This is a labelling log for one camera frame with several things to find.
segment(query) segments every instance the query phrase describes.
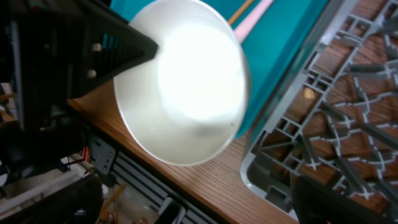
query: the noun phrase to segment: dish rack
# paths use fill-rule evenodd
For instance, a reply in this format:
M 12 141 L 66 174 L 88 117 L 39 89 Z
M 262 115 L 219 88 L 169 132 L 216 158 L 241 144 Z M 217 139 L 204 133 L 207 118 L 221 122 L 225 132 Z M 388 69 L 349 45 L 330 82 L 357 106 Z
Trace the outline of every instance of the dish rack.
M 347 197 L 359 195 L 366 200 L 380 194 L 390 201 L 381 212 L 398 221 L 398 191 L 394 186 L 398 184 L 398 179 L 385 179 L 383 176 L 386 166 L 392 164 L 398 155 L 398 139 L 389 131 L 396 131 L 398 121 L 372 123 L 369 120 L 375 103 L 385 98 L 398 97 L 398 50 L 391 42 L 392 38 L 398 37 L 398 1 L 386 1 L 373 21 L 350 14 L 353 7 L 344 4 L 348 3 L 341 5 L 329 26 L 330 30 L 336 29 L 337 32 L 332 36 L 328 36 L 332 32 L 326 32 L 319 38 L 320 41 L 316 43 L 315 50 L 304 63 L 305 66 L 298 69 L 291 67 L 290 71 L 296 72 L 297 75 L 291 78 L 291 82 L 280 84 L 275 97 L 268 102 L 269 109 L 262 114 L 254 127 L 250 146 L 241 164 L 241 177 L 244 184 L 255 194 L 297 218 L 292 201 L 292 185 L 295 178 L 308 174 L 306 170 L 316 174 L 317 169 L 327 167 L 331 170 L 332 178 L 324 182 L 325 187 L 337 190 Z M 315 29 L 312 30 L 312 36 L 316 32 Z M 356 64 L 355 55 L 373 35 L 382 37 L 387 60 L 378 64 Z M 306 43 L 311 42 L 309 39 L 312 36 L 308 36 Z M 322 42 L 326 37 L 351 48 L 345 62 L 333 75 L 315 66 L 315 62 L 329 44 Z M 329 103 L 327 96 L 342 78 L 352 82 L 358 100 Z M 361 84 L 362 79 L 371 79 L 375 83 L 390 80 L 395 89 L 369 94 Z M 295 103 L 296 95 L 303 89 L 309 89 L 308 91 L 314 92 L 318 98 L 314 99 L 314 104 L 305 117 L 297 121 L 288 117 L 285 112 Z M 360 121 L 347 113 L 350 108 L 360 111 Z M 327 131 L 305 133 L 307 124 L 319 116 L 326 118 Z M 270 136 L 274 133 L 282 136 L 279 138 L 282 140 L 273 141 Z M 360 133 L 367 139 L 370 153 L 360 156 L 343 154 L 343 141 Z M 333 149 L 332 157 L 325 156 L 317 149 L 319 141 L 329 142 Z M 376 178 L 363 178 L 353 165 L 356 161 L 375 168 Z

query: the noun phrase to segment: screw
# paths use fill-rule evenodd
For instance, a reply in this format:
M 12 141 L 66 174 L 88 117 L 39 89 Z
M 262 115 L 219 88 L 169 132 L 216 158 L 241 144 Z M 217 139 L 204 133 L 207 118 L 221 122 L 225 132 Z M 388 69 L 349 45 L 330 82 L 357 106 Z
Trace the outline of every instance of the screw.
M 93 45 L 91 45 L 91 50 L 100 52 L 100 51 L 102 51 L 102 45 L 101 44 L 93 44 Z
M 97 77 L 97 72 L 95 70 L 88 70 L 87 72 L 87 78 L 95 78 Z

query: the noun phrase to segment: blue tray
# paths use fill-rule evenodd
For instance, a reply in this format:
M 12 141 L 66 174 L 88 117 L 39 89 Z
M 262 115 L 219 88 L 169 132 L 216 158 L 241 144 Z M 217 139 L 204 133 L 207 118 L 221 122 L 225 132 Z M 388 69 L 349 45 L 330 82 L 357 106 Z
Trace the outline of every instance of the blue tray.
M 113 0 L 111 9 L 128 21 L 153 0 Z M 203 0 L 228 20 L 245 0 Z M 235 28 L 260 0 L 233 24 Z M 252 125 L 328 0 L 275 0 L 242 47 L 252 75 L 248 108 L 236 137 Z

